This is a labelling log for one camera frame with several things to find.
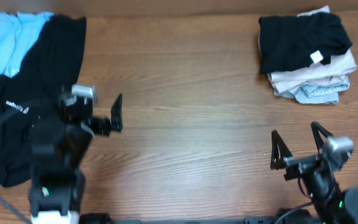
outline wood grain surface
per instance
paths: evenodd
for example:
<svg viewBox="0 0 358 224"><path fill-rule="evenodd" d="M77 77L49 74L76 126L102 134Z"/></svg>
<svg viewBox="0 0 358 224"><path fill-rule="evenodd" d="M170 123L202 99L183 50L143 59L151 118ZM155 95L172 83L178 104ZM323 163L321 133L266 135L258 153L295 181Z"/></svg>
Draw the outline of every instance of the wood grain surface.
<svg viewBox="0 0 358 224"><path fill-rule="evenodd" d="M358 12L339 14L358 64ZM358 186L358 69L337 105L273 96L259 75L259 15L88 19L78 83L96 85L95 113L123 94L124 130L97 137L81 165L82 213L115 219L193 220L274 215L308 201L284 171L270 170L270 132L295 157L316 153L319 121L356 150L335 173ZM30 182L0 193L29 215ZM0 205L0 223L19 223Z"/></svg>

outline black garment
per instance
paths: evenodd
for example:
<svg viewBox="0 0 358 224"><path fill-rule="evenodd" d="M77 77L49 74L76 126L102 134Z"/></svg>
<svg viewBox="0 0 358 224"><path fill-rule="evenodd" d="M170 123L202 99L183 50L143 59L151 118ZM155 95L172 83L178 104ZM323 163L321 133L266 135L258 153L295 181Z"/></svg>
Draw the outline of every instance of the black garment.
<svg viewBox="0 0 358 224"><path fill-rule="evenodd" d="M342 55L352 46L341 19L329 13L261 17L259 24L260 74L309 67L313 63L310 54L317 50L326 65L332 55Z"/></svg>
<svg viewBox="0 0 358 224"><path fill-rule="evenodd" d="M32 120L50 113L40 107L26 111L20 106L36 99L56 101L63 86L76 83L84 54L85 32L85 18L52 17L23 58L20 72L12 78L0 75L0 115L13 107L20 111L0 128L2 186L10 187L30 179L27 130Z"/></svg>

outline wrinkled fabric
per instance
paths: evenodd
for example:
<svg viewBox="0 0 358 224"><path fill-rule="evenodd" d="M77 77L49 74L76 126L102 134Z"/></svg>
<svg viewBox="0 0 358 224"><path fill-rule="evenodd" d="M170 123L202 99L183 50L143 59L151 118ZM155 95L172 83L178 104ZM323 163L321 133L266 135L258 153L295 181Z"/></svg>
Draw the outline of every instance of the wrinkled fabric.
<svg viewBox="0 0 358 224"><path fill-rule="evenodd" d="M350 50L344 55L332 56L331 63L323 65L315 63L308 68L301 68L293 72L272 72L270 82L278 93L301 88L304 82L310 81L317 86L330 86L342 83L345 76L354 72L357 65Z"/></svg>
<svg viewBox="0 0 358 224"><path fill-rule="evenodd" d="M18 12L17 17L0 12L0 75L13 77L19 72L24 56L51 16L51 12L37 15Z"/></svg>
<svg viewBox="0 0 358 224"><path fill-rule="evenodd" d="M0 184L10 187L30 179L32 163L28 130L56 102L62 88L77 82L83 60L86 18L53 16L45 23L38 40L23 58L14 77L0 75L0 116L14 109L18 113L0 126ZM49 104L26 106L42 100Z"/></svg>
<svg viewBox="0 0 358 224"><path fill-rule="evenodd" d="M304 104L336 104L339 102L338 92L347 90L350 85L348 77L345 76L342 83L331 86L316 86L312 82L305 82L300 88L296 87L283 93L278 93L277 90L274 90L274 95L294 98L297 102Z"/></svg>

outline clothing tag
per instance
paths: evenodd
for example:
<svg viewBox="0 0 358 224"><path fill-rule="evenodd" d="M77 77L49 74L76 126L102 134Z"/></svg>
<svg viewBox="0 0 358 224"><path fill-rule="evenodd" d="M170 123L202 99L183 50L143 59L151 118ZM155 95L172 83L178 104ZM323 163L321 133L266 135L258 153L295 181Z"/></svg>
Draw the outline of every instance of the clothing tag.
<svg viewBox="0 0 358 224"><path fill-rule="evenodd" d="M323 59L323 56L321 55L319 50L317 50L315 53L312 53L310 57L314 63L320 62Z"/></svg>

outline black cable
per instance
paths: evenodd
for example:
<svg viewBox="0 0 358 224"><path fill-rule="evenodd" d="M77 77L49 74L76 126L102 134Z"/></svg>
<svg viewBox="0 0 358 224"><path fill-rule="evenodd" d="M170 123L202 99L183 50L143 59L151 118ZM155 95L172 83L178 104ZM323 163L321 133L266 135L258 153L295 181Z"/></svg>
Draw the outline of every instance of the black cable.
<svg viewBox="0 0 358 224"><path fill-rule="evenodd" d="M312 204L313 204L313 202L308 202L308 203L305 203L303 205L300 205L300 206L298 206L296 208L293 208L293 209L287 211L287 213L285 213L284 215L280 216L280 218L278 218L274 224L279 224L288 215L290 215L290 214L292 214L292 213L294 213L294 212L298 211L299 209L302 209L302 208L304 208L306 206L312 205Z"/></svg>
<svg viewBox="0 0 358 224"><path fill-rule="evenodd" d="M307 197L308 199L311 199L311 197L309 197L309 195L307 195L307 194L305 193L305 191L303 190L303 187L302 187L302 184L301 184L301 178L300 178L300 177L298 178L298 186L299 186L299 190L301 190L301 193L302 193L305 197Z"/></svg>
<svg viewBox="0 0 358 224"><path fill-rule="evenodd" d="M328 165L328 169L329 169L329 190L326 194L326 196L323 198L323 200L327 200L329 198L329 196L332 194L333 190L334 190L334 186L335 186L335 180L334 180L334 171L333 171L333 167L331 166L331 163L329 162L329 159L327 159L326 157L323 157L323 160L325 163L327 163Z"/></svg>
<svg viewBox="0 0 358 224"><path fill-rule="evenodd" d="M22 104L23 108L30 108L33 106L39 106L40 105L40 100L32 100L32 101L28 101L24 104ZM0 126L7 120L9 119L11 116L15 115L16 113L19 113L20 111L13 108L10 109L6 112L4 112L2 115L0 115ZM23 216L23 214L21 214L19 211L17 211L14 207L12 207L12 205L10 205L9 203L7 203L1 196L0 196L0 203L5 206L9 211L11 211L13 214L15 214L18 218L20 218L23 222L31 224L31 221L28 220L25 216Z"/></svg>

